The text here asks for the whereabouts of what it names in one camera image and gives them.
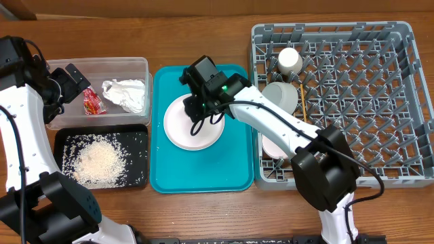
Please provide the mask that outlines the wooden chopstick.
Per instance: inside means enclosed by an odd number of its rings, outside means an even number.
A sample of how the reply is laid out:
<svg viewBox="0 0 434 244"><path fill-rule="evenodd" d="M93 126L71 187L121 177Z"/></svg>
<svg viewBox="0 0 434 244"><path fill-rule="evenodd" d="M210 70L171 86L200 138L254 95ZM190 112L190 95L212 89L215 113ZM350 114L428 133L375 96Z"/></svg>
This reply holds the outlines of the wooden chopstick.
<svg viewBox="0 0 434 244"><path fill-rule="evenodd" d="M307 111L306 111L306 104L305 104L305 99L304 99L304 87L302 84L300 84L300 97L301 97L301 104L302 104L303 120L306 123L307 122Z"/></svg>

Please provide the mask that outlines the clear plastic bin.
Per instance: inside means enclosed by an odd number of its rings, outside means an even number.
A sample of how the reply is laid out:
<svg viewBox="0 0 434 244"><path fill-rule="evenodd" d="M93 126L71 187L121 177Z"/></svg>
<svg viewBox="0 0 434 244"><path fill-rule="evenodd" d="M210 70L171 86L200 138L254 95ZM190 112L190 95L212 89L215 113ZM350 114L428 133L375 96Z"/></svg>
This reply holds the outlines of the clear plastic bin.
<svg viewBox="0 0 434 244"><path fill-rule="evenodd" d="M83 94L77 96L71 103L65 104L65 112L58 115L47 125L48 129L67 127L87 127L103 125L148 125L151 120L153 78L149 72L148 62L143 57L110 57L110 58L73 58L49 60L50 70L66 68L74 64L76 68L91 83L95 92L106 106L107 112L102 115L87 115L83 106ZM140 113L129 113L119 105L113 104L102 95L102 84L110 80L137 79L145 85L144 110Z"/></svg>

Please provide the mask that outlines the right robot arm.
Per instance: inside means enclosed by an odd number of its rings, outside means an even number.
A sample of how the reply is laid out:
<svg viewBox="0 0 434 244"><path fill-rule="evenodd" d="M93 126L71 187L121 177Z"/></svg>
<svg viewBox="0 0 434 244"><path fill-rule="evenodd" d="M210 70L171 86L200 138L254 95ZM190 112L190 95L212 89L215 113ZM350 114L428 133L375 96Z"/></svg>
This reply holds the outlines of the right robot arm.
<svg viewBox="0 0 434 244"><path fill-rule="evenodd" d="M320 129L268 100L242 75L227 77L208 56L186 67L179 78L191 97L185 112L197 135L206 118L217 115L246 123L276 144L292 167L296 189L319 212L324 243L354 243L351 205L360 170L347 139L333 125Z"/></svg>

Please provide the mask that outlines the white napkin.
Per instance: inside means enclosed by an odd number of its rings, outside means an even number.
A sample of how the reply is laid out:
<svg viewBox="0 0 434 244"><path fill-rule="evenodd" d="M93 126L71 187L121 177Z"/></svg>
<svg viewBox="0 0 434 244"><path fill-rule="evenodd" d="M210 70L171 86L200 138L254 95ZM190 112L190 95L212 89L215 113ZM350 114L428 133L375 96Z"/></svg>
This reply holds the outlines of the white napkin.
<svg viewBox="0 0 434 244"><path fill-rule="evenodd" d="M102 95L128 113L141 113L145 107L146 85L139 79L104 81Z"/></svg>

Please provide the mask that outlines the white cup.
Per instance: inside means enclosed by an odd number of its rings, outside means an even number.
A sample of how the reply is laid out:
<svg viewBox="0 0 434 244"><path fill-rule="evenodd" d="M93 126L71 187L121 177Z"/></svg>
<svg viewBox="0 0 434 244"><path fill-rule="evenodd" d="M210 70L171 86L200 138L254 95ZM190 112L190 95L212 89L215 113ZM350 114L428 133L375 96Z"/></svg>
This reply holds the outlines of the white cup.
<svg viewBox="0 0 434 244"><path fill-rule="evenodd" d="M277 67L283 75L298 74L302 70L302 57L292 47L284 48L278 55Z"/></svg>

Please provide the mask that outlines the grey dish rack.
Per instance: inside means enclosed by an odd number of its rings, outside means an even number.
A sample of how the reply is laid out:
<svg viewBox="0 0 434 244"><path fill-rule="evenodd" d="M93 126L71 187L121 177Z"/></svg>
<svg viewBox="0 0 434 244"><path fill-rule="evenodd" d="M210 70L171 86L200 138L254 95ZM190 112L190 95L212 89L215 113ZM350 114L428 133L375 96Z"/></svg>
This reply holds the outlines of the grey dish rack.
<svg viewBox="0 0 434 244"><path fill-rule="evenodd" d="M302 57L297 75L283 75L277 67L287 47ZM386 187L433 183L433 105L408 23L257 24L250 80L260 89L275 81L292 84L300 120L302 84L307 123L339 128L355 158Z"/></svg>

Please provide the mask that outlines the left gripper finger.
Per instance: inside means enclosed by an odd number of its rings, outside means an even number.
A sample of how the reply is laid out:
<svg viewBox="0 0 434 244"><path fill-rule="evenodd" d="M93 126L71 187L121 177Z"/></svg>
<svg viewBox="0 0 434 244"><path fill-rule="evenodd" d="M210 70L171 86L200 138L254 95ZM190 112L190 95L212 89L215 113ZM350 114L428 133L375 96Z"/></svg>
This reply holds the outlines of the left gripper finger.
<svg viewBox="0 0 434 244"><path fill-rule="evenodd" d="M63 68L57 68L51 73L50 77L55 81L67 81L68 73Z"/></svg>
<svg viewBox="0 0 434 244"><path fill-rule="evenodd" d="M68 73L64 85L66 95L79 95L90 86L90 82L74 64L68 64L65 69Z"/></svg>

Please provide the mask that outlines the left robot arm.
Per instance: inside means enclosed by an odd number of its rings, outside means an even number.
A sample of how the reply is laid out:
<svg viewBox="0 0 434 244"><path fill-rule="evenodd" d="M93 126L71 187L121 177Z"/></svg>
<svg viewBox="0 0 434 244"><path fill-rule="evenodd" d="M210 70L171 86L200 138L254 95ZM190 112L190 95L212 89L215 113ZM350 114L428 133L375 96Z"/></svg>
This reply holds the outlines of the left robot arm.
<svg viewBox="0 0 434 244"><path fill-rule="evenodd" d="M145 243L133 226L102 215L94 195L61 173L45 125L89 86L72 64L49 71L32 41L1 38L1 139L7 193L1 221L23 243Z"/></svg>

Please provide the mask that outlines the grey bowl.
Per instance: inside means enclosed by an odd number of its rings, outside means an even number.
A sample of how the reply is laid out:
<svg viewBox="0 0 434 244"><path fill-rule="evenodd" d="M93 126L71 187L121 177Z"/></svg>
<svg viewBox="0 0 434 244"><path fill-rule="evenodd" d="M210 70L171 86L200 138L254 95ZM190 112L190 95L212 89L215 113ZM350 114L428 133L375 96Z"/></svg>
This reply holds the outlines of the grey bowl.
<svg viewBox="0 0 434 244"><path fill-rule="evenodd" d="M265 86L262 95L289 114L293 114L298 103L298 92L289 83L272 82Z"/></svg>

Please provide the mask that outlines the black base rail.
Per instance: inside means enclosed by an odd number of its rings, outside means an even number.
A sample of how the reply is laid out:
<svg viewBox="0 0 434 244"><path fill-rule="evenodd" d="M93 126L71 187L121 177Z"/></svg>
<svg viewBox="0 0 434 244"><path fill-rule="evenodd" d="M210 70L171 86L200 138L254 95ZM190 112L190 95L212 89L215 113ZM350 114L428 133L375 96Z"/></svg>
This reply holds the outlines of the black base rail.
<svg viewBox="0 0 434 244"><path fill-rule="evenodd" d="M324 244L320 235L303 235L289 238L259 239L150 239L151 244Z"/></svg>

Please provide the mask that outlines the red snack wrapper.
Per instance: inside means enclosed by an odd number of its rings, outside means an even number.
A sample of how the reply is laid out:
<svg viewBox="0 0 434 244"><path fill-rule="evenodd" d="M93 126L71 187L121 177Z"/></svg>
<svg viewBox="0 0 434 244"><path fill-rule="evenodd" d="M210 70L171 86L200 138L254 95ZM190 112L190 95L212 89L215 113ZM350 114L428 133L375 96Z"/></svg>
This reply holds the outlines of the red snack wrapper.
<svg viewBox="0 0 434 244"><path fill-rule="evenodd" d="M92 86L83 91L83 106L86 115L106 114L106 106Z"/></svg>

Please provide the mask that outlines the teal serving tray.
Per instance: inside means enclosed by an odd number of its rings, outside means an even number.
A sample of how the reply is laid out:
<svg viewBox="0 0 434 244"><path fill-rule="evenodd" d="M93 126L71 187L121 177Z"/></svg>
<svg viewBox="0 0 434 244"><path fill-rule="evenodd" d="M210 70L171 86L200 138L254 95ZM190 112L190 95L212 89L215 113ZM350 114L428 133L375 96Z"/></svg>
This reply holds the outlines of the teal serving tray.
<svg viewBox="0 0 434 244"><path fill-rule="evenodd" d="M150 173L151 186L160 193L240 191L254 180L252 128L226 117L220 138L203 150L184 150L170 142L163 128L164 114L178 97L189 94L179 78L183 66L159 69L153 82Z"/></svg>

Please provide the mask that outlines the small pink plate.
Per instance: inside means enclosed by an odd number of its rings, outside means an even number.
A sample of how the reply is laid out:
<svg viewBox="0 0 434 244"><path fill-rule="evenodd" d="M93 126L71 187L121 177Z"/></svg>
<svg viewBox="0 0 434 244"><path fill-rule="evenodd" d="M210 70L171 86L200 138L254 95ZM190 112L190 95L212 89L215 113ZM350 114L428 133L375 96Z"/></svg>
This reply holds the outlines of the small pink plate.
<svg viewBox="0 0 434 244"><path fill-rule="evenodd" d="M262 149L272 159L287 159L288 156L267 137L262 135Z"/></svg>

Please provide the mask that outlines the large pink plate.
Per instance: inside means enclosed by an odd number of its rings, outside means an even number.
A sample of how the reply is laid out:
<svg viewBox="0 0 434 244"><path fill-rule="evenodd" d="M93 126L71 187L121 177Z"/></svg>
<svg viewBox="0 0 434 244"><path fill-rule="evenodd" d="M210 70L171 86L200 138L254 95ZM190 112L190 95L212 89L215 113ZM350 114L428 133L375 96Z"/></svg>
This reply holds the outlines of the large pink plate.
<svg viewBox="0 0 434 244"><path fill-rule="evenodd" d="M224 130L224 118L218 123L211 124L209 119L204 121L203 127L196 136L191 135L193 122L184 111L184 100L190 98L185 94L176 98L167 108L163 127L166 136L177 147L184 150L202 150L213 145Z"/></svg>

